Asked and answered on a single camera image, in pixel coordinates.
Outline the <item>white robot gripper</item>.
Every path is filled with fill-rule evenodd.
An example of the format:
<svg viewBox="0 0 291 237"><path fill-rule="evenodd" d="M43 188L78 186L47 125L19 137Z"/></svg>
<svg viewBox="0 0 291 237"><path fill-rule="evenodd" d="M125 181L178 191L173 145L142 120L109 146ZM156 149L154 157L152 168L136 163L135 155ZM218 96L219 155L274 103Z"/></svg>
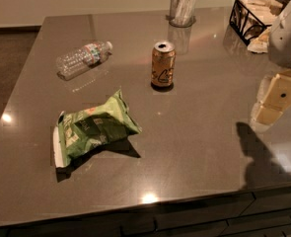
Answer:
<svg viewBox="0 0 291 237"><path fill-rule="evenodd" d="M268 40L270 61L291 68L291 1L272 24ZM291 106L291 69L272 77L262 103L266 108L281 112Z"/></svg>

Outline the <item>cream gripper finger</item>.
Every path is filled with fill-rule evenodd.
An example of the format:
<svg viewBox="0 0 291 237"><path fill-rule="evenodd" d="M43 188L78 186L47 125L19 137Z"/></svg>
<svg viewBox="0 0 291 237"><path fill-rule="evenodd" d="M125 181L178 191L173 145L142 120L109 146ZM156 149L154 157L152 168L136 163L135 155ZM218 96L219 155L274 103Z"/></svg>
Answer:
<svg viewBox="0 0 291 237"><path fill-rule="evenodd" d="M260 103L255 103L252 110L252 119L255 122L272 125L282 116L281 111L267 108Z"/></svg>

